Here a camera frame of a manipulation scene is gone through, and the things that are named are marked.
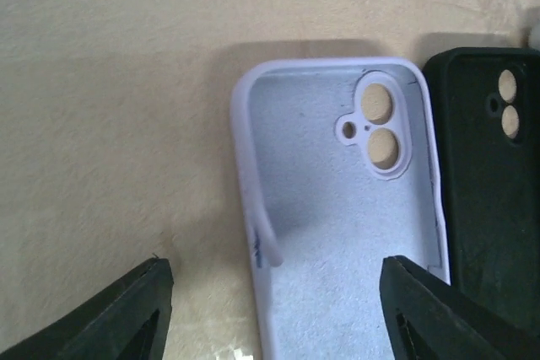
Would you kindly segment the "lilac phone case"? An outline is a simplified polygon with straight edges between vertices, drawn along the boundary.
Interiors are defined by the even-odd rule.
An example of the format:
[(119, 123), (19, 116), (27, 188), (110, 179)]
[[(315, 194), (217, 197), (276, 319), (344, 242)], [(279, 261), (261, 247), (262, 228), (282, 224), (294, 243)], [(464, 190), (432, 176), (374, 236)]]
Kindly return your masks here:
[(390, 359), (379, 279), (449, 282), (424, 75), (399, 57), (276, 60), (230, 101), (265, 359)]

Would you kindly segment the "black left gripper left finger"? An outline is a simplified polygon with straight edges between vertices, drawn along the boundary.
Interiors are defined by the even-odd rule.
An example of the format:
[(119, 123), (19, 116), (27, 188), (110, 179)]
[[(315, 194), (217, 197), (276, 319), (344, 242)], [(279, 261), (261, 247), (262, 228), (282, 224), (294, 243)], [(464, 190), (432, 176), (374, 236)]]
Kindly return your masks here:
[(170, 326), (170, 262), (151, 258), (2, 359), (161, 359)]

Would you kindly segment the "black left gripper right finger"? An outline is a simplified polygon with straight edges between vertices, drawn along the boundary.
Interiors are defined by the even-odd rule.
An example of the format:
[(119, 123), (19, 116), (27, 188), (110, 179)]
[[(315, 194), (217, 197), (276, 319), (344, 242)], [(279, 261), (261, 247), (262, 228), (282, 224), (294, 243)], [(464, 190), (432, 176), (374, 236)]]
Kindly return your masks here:
[(538, 359), (539, 339), (403, 255), (382, 261), (381, 306), (395, 359)]

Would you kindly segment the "black phone case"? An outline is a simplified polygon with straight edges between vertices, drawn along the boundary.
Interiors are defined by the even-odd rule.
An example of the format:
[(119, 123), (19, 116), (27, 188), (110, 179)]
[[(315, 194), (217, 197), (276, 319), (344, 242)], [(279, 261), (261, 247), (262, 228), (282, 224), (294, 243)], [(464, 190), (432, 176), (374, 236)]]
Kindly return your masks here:
[(539, 54), (462, 47), (424, 65), (451, 283), (539, 332)]

